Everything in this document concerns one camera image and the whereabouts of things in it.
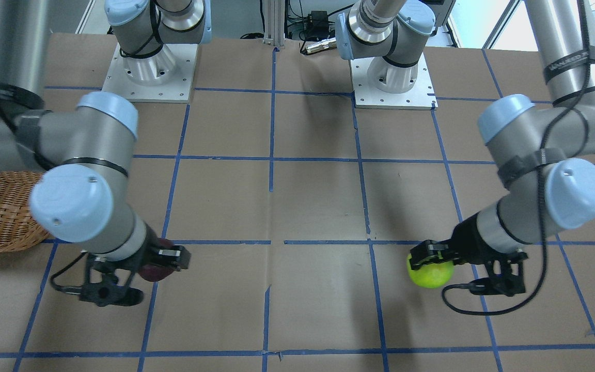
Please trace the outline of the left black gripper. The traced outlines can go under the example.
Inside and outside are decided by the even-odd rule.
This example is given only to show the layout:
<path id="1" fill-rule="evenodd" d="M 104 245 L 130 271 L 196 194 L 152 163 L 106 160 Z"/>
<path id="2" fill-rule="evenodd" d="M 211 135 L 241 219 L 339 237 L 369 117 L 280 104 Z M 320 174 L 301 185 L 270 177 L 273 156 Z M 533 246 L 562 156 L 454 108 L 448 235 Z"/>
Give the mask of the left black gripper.
<path id="1" fill-rule="evenodd" d="M 451 284 L 441 290 L 445 297 L 449 290 L 467 290 L 473 295 L 524 294 L 523 242 L 506 228 L 498 212 L 478 212 L 460 222 L 449 239 L 425 240 L 411 248 L 412 269 L 431 264 L 452 262 L 455 266 L 465 264 L 484 266 L 486 276 L 468 283 Z"/>

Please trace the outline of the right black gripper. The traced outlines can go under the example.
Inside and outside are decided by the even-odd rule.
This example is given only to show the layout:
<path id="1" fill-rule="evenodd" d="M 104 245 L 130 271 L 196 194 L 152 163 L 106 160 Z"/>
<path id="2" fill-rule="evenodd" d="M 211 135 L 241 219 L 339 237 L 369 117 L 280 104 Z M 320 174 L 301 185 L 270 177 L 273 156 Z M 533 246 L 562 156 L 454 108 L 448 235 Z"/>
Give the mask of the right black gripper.
<path id="1" fill-rule="evenodd" d="M 144 294 L 132 287 L 132 281 L 139 276 L 137 271 L 142 265 L 152 263 L 178 272 L 188 269 L 191 263 L 191 252 L 182 245 L 159 238 L 149 226 L 145 226 L 144 230 L 135 227 L 126 245 L 134 251 L 123 259 L 118 259 L 113 253 L 107 257 L 87 255 L 80 301 L 92 302 L 99 307 L 140 304 Z"/>

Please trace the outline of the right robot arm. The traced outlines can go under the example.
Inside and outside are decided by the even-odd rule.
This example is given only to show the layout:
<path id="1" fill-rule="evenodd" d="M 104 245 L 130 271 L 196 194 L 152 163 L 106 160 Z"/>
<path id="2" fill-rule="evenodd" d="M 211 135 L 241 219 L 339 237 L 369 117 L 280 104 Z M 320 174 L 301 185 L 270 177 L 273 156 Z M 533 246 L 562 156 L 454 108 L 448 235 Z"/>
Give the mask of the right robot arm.
<path id="1" fill-rule="evenodd" d="M 62 293 L 97 306 L 134 306 L 139 275 L 157 282 L 187 269 L 191 252 L 159 238 L 125 200 L 138 112 L 113 92 L 81 97 L 71 112 L 45 109 L 48 1 L 0 1 L 0 172 L 43 172 L 28 205 L 55 238 L 86 259 L 83 284 Z"/>

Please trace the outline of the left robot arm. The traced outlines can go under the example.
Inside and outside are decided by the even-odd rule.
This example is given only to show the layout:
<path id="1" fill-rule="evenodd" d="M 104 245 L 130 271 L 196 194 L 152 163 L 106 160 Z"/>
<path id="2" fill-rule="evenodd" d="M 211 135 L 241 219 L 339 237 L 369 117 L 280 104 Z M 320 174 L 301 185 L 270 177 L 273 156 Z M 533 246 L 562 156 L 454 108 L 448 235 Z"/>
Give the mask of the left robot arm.
<path id="1" fill-rule="evenodd" d="M 525 95 L 479 116 L 482 140 L 508 194 L 460 222 L 448 240 L 411 250 L 414 273 L 450 262 L 486 267 L 465 284 L 476 295 L 525 292 L 524 247 L 595 219 L 595 19 L 588 1 L 528 1 L 527 14 L 552 108 Z"/>

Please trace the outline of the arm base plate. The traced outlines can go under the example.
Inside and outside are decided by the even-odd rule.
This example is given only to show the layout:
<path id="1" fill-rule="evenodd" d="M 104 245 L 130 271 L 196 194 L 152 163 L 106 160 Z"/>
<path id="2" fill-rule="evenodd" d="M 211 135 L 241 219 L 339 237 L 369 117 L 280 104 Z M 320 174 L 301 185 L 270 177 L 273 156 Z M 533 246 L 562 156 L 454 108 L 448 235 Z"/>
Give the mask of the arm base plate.
<path id="1" fill-rule="evenodd" d="M 114 50 L 102 91 L 132 103 L 189 103 L 199 46 L 165 44 L 146 59 L 122 57 Z"/>
<path id="2" fill-rule="evenodd" d="M 424 54 L 408 68 L 390 65 L 382 57 L 353 59 L 350 76 L 359 109 L 430 110 L 439 106 Z"/>

